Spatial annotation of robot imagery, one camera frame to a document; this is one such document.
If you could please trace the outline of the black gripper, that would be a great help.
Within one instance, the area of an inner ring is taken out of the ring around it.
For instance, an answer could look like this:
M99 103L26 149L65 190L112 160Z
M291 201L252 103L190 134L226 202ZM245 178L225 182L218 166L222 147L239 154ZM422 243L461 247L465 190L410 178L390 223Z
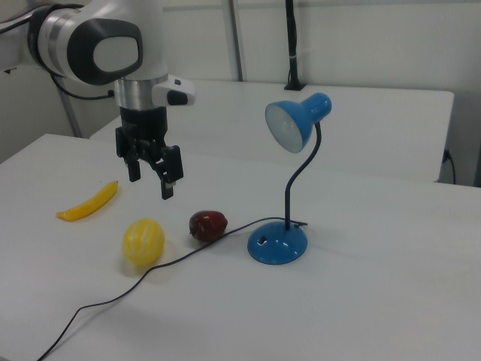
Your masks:
M161 197L167 200L174 195L175 183L183 178L180 148L168 146L166 107L149 110L120 108L121 126L116 128L116 153L126 163L129 181L141 179L139 159L156 164L160 178Z

